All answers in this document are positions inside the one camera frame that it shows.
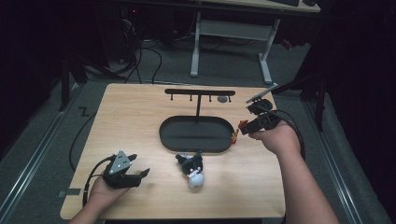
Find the forearm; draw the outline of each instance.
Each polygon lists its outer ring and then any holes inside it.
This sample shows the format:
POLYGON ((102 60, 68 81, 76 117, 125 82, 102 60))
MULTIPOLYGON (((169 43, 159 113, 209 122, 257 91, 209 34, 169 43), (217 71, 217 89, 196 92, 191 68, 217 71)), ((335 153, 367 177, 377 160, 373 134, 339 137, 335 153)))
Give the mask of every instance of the forearm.
POLYGON ((99 206, 87 203, 74 217, 70 220, 70 224, 93 224, 99 218, 103 211, 99 210, 99 206))
POLYGON ((295 150, 277 155, 285 189, 288 223, 338 223, 329 202, 295 150))

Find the white desk leg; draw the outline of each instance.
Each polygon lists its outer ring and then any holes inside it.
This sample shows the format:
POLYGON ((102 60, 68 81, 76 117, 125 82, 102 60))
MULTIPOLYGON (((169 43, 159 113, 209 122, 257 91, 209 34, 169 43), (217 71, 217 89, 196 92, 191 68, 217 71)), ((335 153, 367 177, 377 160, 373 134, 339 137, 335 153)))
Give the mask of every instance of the white desk leg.
POLYGON ((192 53, 191 76, 198 77, 199 66, 199 35, 201 32, 201 12, 197 12, 197 22, 195 24, 195 46, 192 53))
POLYGON ((277 27, 279 26, 279 23, 280 23, 280 19, 276 19, 274 22, 274 26, 271 29, 270 35, 268 37, 265 52, 259 54, 259 60, 260 60, 260 65, 262 66, 262 75, 264 76, 265 84, 273 83, 273 80, 271 79, 270 71, 268 69, 267 57, 268 57, 268 53, 270 52, 271 46, 274 42, 274 38, 275 38, 277 27))

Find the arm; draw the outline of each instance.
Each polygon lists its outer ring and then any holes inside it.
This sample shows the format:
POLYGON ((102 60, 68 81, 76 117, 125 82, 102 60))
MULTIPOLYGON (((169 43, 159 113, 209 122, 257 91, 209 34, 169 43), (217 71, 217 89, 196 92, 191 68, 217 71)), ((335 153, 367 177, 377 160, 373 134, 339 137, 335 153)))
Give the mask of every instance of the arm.
POLYGON ((294 130, 284 121, 270 131, 251 133, 276 154, 285 190, 288 223, 338 223, 329 202, 300 154, 294 130))
POLYGON ((91 224, 129 189, 113 189, 98 176, 92 186, 87 204, 73 217, 71 224, 91 224))

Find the oval tray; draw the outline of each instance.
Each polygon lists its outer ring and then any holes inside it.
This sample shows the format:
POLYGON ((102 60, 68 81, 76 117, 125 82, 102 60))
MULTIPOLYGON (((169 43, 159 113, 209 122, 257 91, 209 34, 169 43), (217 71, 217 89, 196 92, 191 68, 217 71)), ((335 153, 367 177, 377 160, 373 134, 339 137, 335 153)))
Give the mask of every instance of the oval tray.
POLYGON ((174 116, 160 127, 163 145, 178 152, 222 152, 231 146, 233 126, 225 119, 206 116, 174 116))

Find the person's right hand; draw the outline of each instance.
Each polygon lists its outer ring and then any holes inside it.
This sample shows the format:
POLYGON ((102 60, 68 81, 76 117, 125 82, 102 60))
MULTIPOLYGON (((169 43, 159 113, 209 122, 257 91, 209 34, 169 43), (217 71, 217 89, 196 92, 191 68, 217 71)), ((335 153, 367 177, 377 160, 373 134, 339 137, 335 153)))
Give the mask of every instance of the person's right hand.
POLYGON ((297 134, 283 120, 272 130, 250 133, 248 136, 256 140, 261 140, 265 147, 277 156, 284 152, 298 152, 300 154, 301 148, 297 134))

